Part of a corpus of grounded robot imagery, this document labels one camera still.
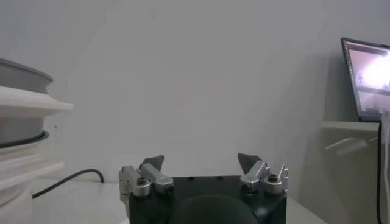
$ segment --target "white wall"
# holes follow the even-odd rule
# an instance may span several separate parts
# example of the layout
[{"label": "white wall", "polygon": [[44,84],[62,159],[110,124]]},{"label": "white wall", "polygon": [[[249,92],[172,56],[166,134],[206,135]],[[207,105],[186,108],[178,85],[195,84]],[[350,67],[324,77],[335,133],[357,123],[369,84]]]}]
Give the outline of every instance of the white wall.
[{"label": "white wall", "polygon": [[0,57],[51,74],[76,106],[47,119],[49,156],[66,162],[52,177],[97,167],[116,181],[158,154],[168,175],[238,175],[236,153],[252,153],[286,163],[290,195],[329,223],[374,223],[374,150],[326,155],[319,124],[353,117],[339,39],[389,40],[389,7],[3,0]]}]

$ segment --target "wall shelf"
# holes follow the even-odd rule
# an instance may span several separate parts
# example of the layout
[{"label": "wall shelf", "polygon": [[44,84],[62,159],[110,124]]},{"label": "wall shelf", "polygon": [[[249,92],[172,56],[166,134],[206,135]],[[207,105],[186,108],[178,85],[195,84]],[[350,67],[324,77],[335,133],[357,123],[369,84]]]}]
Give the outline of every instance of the wall shelf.
[{"label": "wall shelf", "polygon": [[326,146],[326,150],[338,155],[365,148],[377,141],[379,123],[322,121],[321,128],[331,131],[338,141]]}]

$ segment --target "round container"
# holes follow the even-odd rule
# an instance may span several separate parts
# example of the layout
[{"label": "round container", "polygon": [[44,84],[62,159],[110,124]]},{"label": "round container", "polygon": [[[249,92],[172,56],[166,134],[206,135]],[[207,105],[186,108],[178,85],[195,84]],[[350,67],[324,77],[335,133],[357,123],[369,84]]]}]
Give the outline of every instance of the round container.
[{"label": "round container", "polygon": [[[50,75],[36,69],[0,58],[0,85],[47,93],[46,87],[53,81]],[[0,117],[0,148],[33,141],[43,133],[43,117]]]}]

